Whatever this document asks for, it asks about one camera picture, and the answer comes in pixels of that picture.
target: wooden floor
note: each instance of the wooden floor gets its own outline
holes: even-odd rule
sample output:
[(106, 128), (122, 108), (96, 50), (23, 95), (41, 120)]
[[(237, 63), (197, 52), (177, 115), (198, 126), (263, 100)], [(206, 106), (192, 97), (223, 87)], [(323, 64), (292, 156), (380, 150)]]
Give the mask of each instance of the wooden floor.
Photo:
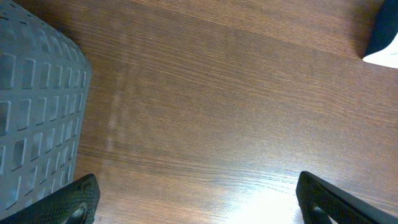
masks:
[(302, 170), (398, 216), (398, 70), (361, 60), (382, 0), (17, 2), (92, 63), (96, 223), (302, 223)]

